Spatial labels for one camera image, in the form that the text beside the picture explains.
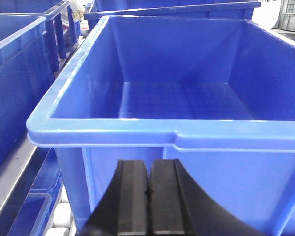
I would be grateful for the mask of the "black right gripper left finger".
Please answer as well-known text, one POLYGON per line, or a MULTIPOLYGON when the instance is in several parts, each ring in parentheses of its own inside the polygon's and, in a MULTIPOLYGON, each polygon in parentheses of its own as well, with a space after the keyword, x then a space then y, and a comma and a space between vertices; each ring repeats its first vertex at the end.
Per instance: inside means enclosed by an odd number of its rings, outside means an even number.
POLYGON ((143 161, 119 160, 106 192, 79 235, 148 235, 147 189, 143 161))

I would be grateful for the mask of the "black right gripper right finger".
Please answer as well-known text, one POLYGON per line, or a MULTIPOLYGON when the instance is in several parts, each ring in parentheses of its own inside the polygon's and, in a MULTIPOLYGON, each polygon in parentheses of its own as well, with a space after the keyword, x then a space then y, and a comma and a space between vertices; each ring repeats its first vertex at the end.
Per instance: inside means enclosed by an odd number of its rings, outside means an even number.
POLYGON ((149 178, 152 236, 261 236, 213 200, 178 159, 155 160, 149 178))

